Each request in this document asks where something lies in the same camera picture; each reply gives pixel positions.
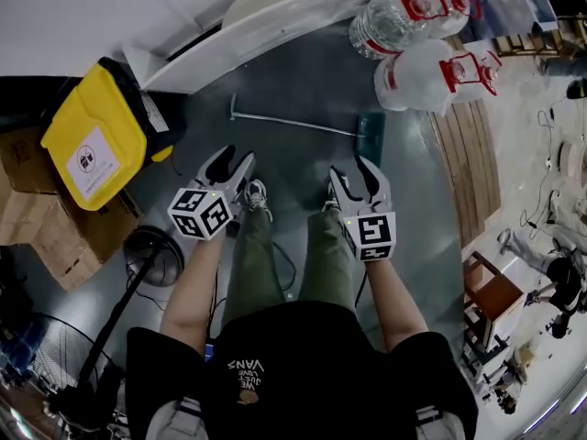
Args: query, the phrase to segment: white floor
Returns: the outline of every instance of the white floor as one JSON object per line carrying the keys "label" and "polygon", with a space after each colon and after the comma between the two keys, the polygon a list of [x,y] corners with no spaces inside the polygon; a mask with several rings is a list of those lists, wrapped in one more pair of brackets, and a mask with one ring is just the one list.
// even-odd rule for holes
{"label": "white floor", "polygon": [[[520,226],[520,215],[527,210],[530,218],[537,210],[530,218],[536,222],[553,188],[560,189],[562,203],[568,207],[581,195],[576,181],[563,178],[558,173],[557,159],[562,140],[581,143],[584,106],[583,101],[556,103],[565,98],[570,78],[540,76],[531,57],[504,58],[503,63],[499,72],[498,95],[486,99],[499,170],[502,208],[487,221],[483,235],[463,250],[463,257],[469,256],[474,249],[480,251],[520,289],[529,292],[537,287],[537,273],[511,254],[501,256],[495,239],[506,227],[528,239],[532,229]],[[538,124],[537,115],[540,110],[548,115],[551,106],[555,123],[548,150],[548,128]],[[548,156],[553,169],[544,180],[541,202],[537,204],[538,188],[547,172],[545,163]],[[530,241],[532,247],[545,253],[552,249],[551,243],[551,237],[542,232]],[[547,283],[545,277],[542,285]],[[556,340],[544,331],[545,325],[556,313],[557,310],[547,304],[524,310],[513,339],[518,346],[533,339],[533,346],[537,347],[536,358],[528,370],[528,383],[522,390],[515,414],[504,414],[496,403],[487,406],[480,423],[479,438],[508,439],[524,431],[557,399],[570,378],[585,366],[587,315],[573,316],[570,323],[572,333]]]}

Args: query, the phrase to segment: yellow object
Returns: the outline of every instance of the yellow object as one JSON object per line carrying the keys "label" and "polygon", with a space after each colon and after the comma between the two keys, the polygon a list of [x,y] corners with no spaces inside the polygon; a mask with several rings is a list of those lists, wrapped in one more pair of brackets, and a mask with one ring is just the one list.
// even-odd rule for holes
{"label": "yellow object", "polygon": [[147,150],[115,78],[100,64],[73,88],[40,144],[85,210],[98,210],[112,199],[141,169]]}
{"label": "yellow object", "polygon": [[165,160],[167,157],[169,157],[172,154],[172,151],[173,151],[173,145],[170,145],[169,147],[164,148],[162,151],[158,151],[154,155],[151,155],[150,158],[153,161],[155,161],[156,163],[161,163],[163,160]]}

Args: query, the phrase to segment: wooden pallet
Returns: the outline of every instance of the wooden pallet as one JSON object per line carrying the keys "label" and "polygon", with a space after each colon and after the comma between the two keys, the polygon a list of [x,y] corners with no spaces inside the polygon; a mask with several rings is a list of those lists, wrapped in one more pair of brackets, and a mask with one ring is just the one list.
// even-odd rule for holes
{"label": "wooden pallet", "polygon": [[495,150],[482,100],[453,104],[446,116],[428,113],[457,208],[460,245],[485,230],[501,206]]}

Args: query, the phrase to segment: label sticker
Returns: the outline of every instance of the label sticker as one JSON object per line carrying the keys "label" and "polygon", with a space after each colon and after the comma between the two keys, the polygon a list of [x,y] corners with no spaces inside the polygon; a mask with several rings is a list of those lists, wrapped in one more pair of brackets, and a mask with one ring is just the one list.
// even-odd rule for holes
{"label": "label sticker", "polygon": [[159,108],[153,102],[151,97],[146,93],[143,93],[141,95],[141,97],[143,99],[143,104],[145,106],[145,109],[147,110],[147,116],[149,117],[149,122],[151,123],[153,128],[157,132],[168,131],[169,128],[167,127],[167,123],[165,122],[165,119],[163,119],[163,116],[161,115]]}
{"label": "label sticker", "polygon": [[99,126],[82,141],[65,165],[87,201],[120,168]]}

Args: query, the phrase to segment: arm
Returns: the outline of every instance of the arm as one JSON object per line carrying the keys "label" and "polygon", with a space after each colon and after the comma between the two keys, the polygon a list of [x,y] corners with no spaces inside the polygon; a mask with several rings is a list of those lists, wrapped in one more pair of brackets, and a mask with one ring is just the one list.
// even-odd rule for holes
{"label": "arm", "polygon": [[193,347],[202,356],[224,238],[222,231],[195,245],[161,320],[160,333]]}
{"label": "arm", "polygon": [[385,348],[391,351],[410,336],[425,333],[428,326],[414,299],[389,259],[365,263],[375,309],[382,326]]}

